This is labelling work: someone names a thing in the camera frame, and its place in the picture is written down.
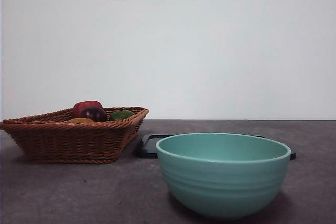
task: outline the ceramic bowl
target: ceramic bowl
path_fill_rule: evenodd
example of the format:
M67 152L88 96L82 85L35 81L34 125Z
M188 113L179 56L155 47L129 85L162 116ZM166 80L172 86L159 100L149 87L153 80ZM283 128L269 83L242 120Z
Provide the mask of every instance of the ceramic bowl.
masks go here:
M285 144L225 133L170 136L156 148L174 197L200 215L227 220L267 206L281 188L290 158Z

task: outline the bowl rim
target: bowl rim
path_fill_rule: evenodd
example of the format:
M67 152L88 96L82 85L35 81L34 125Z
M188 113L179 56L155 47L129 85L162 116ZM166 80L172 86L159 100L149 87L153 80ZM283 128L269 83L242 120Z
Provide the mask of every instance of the bowl rim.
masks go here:
M269 142L273 142L275 144L281 145L282 147L284 147L287 150L287 152L285 154L281 155L281 156L274 157L274 158L233 161L233 160L204 159L204 158L198 158L198 157L183 156L183 155L179 155L179 154L175 154L175 153L172 153L172 152L165 151L164 149L162 149L160 147L160 143L162 143L163 141L166 141L167 139L174 138L174 137L179 137L179 136L186 136L186 135L235 135L235 136L247 136L247 137L252 137L252 138L261 138L265 141L269 141ZM168 137L165 137L163 139L160 139L156 143L156 149L158 150L158 152L162 152L162 153L165 153L169 156L173 156L173 157L177 157L177 158L181 158L181 159L186 159L186 160L189 160L189 161L211 162L211 163L221 163L221 164L225 164L225 163L227 163L227 164L266 163L266 162L272 162L272 161L277 161L277 160L280 160L280 159L284 159L286 157L289 157L290 153L291 153L291 149L286 144L280 143L280 142L272 140L272 139L268 139L268 138L264 138L264 137L251 136L251 135L245 135L245 134L219 133L219 132L186 133L186 134L177 134L177 135L173 135L173 136L168 136Z

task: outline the gray countertop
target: gray countertop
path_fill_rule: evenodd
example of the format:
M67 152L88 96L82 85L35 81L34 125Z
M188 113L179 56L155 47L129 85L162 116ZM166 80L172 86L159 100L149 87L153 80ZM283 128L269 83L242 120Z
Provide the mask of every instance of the gray countertop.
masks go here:
M1 131L1 224L220 223L181 205L157 159L133 151L146 134L227 132L297 150L282 190L262 211L231 223L336 223L336 121L145 120L112 164L29 164Z

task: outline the red apple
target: red apple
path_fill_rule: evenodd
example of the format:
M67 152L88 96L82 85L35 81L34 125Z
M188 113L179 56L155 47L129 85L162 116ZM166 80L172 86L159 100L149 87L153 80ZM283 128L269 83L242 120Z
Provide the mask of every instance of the red apple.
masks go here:
M106 112L104 109L99 107L86 107L82 109L79 113L81 118L89 118L94 120L95 122L104 122L107 121Z
M74 108L72 109L72 117L73 118L78 118L79 113L82 109L86 108L86 107L99 107L99 108L103 108L103 106L101 105L100 102L97 101L85 101L85 102L78 102L75 104L75 106L73 106Z

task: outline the basket rim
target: basket rim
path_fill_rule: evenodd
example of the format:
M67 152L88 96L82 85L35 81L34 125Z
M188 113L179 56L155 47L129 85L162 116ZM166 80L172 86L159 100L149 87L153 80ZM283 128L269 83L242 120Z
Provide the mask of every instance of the basket rim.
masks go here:
M83 122L68 122L68 121L28 121L31 120L33 117L36 116L51 116L53 114L57 113L67 113L72 111L72 108L59 110L55 112L40 114L40 115L32 115L32 116L24 116L17 119L4 119L2 123L0 123L0 129L6 128L6 127L15 127L15 126L25 126L25 127L66 127L66 128L102 128L102 127L113 127L113 128L120 128L120 127L127 127L134 124L137 124L141 119L143 119L149 112L148 109L143 107L111 107L111 108L104 108L104 110L126 110L126 109L137 109L139 110L134 115L130 116L129 118L117 120L117 121L104 121L104 122L90 122L90 123L83 123Z

